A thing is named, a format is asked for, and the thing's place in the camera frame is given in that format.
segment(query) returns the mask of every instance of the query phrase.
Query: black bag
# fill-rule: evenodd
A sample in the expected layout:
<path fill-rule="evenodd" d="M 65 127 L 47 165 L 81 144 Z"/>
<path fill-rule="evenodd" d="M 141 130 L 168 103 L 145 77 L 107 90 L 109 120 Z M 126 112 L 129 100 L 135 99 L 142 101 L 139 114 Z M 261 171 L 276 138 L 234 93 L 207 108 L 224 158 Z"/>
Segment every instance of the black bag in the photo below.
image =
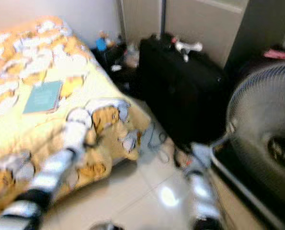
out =
<path fill-rule="evenodd" d="M 160 40 L 141 40 L 143 96 L 179 147 L 209 142 L 224 133 L 228 79 L 205 54 L 191 52 L 185 62 L 171 38 L 165 34 Z"/>

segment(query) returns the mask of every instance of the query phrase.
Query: tiled floor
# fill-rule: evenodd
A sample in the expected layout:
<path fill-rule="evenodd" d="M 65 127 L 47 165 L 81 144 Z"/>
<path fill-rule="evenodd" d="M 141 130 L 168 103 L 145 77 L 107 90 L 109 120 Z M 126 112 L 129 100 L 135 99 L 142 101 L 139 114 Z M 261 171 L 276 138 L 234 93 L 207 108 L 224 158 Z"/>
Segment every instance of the tiled floor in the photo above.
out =
<path fill-rule="evenodd" d="M 187 230 L 190 225 L 189 186 L 173 166 L 173 147 L 168 139 L 161 149 L 160 128 L 151 129 L 142 141 L 137 162 L 124 161 L 111 176 L 71 194 L 47 214 L 42 230 L 88 230 L 111 220 L 127 230 Z M 264 229 L 263 225 L 224 182 L 211 172 L 221 203 L 236 229 Z M 170 196 L 172 203 L 163 198 Z"/>

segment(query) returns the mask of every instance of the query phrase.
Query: blanket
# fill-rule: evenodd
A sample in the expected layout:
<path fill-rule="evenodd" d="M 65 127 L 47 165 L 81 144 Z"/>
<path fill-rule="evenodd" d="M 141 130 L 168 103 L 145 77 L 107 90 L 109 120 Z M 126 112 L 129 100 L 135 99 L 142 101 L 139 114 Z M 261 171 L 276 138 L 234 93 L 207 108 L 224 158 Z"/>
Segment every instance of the blanket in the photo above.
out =
<path fill-rule="evenodd" d="M 33 87 L 51 81 L 62 81 L 57 109 L 23 113 Z M 105 178 L 116 161 L 136 160 L 150 119 L 118 91 L 58 17 L 0 31 L 0 212 L 24 191 L 43 162 L 63 148 L 63 125 L 69 117 L 89 128 L 86 153 L 56 200 Z"/>

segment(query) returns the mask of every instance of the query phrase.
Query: notebook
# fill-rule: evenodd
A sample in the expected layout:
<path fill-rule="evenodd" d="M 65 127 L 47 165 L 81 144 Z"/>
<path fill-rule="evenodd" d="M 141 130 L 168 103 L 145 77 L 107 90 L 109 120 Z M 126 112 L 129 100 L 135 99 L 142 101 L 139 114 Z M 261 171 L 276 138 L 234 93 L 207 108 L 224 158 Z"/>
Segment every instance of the notebook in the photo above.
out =
<path fill-rule="evenodd" d="M 61 81 L 44 82 L 40 86 L 34 86 L 23 113 L 54 112 L 57 109 L 61 86 Z"/>

